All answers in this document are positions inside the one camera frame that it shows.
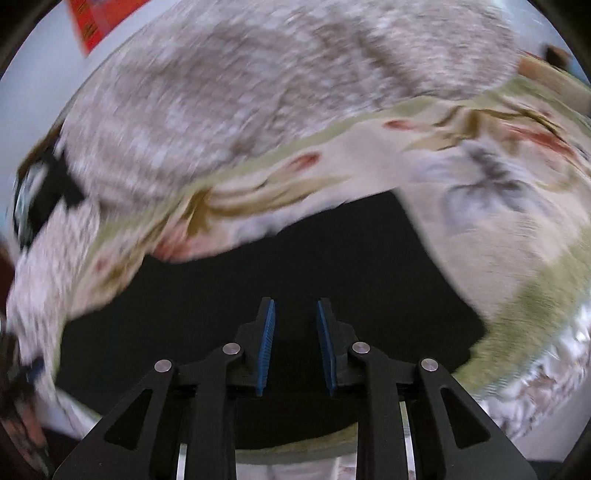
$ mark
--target black mat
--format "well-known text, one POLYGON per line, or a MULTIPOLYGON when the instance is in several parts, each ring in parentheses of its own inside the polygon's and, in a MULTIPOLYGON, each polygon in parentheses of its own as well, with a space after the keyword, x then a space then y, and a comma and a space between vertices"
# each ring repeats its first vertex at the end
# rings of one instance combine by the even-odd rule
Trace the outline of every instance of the black mat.
POLYGON ((388 192, 213 258, 179 265, 146 258, 110 305, 67 325, 57 385, 105 413, 155 361, 200 360, 232 340, 263 296, 277 301, 268 398, 239 406, 237 448, 355 422, 350 403, 325 394, 314 326, 321 296, 361 339, 405 361, 433 356, 453 371, 484 334, 388 192))

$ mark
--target silver crinkled fabric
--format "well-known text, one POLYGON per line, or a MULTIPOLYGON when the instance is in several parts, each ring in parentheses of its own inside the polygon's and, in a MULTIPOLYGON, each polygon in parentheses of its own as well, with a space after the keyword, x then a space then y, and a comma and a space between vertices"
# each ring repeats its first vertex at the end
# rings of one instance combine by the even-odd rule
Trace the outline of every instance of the silver crinkled fabric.
POLYGON ((109 213, 403 97, 469 98, 515 73, 484 0, 181 0, 81 89, 73 176, 109 213))

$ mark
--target metal pin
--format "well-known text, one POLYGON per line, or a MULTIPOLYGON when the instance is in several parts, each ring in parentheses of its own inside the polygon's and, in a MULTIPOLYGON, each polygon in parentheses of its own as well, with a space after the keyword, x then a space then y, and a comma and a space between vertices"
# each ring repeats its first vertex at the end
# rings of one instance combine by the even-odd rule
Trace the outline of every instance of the metal pin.
POLYGON ((240 351, 240 345, 237 343, 227 343, 222 348, 226 355, 236 355, 240 351))
POLYGON ((439 368, 439 364, 433 358, 425 358, 421 362, 421 367, 427 370, 427 372, 434 372, 439 368))
POLYGON ((367 353, 369 352, 369 345, 365 342, 355 342, 353 344, 353 351, 356 353, 367 353))
POLYGON ((170 363, 170 360, 158 360, 155 364, 154 364, 154 370, 156 370, 158 373, 163 374, 164 372, 167 372, 168 370, 170 370, 173 367, 172 363, 170 363))

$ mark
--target triangular cutout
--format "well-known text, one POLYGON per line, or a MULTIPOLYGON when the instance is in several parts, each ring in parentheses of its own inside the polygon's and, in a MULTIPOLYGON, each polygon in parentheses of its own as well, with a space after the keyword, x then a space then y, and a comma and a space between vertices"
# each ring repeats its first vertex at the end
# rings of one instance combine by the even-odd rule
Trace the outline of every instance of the triangular cutout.
POLYGON ((441 397, 459 449, 471 447, 491 438, 490 433, 478 422, 474 414, 456 397, 452 390, 442 388, 441 397))
POLYGON ((124 414, 107 431, 105 441, 128 450, 135 450, 150 406, 150 399, 152 399, 152 390, 144 390, 140 393, 129 408, 125 410, 124 414))

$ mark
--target red paper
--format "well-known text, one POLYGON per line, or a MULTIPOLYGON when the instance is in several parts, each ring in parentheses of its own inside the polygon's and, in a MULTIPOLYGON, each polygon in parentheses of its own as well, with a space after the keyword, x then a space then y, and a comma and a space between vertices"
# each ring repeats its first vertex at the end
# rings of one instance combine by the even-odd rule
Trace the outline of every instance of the red paper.
POLYGON ((69 0, 80 39, 91 52, 111 30, 149 0, 69 0))

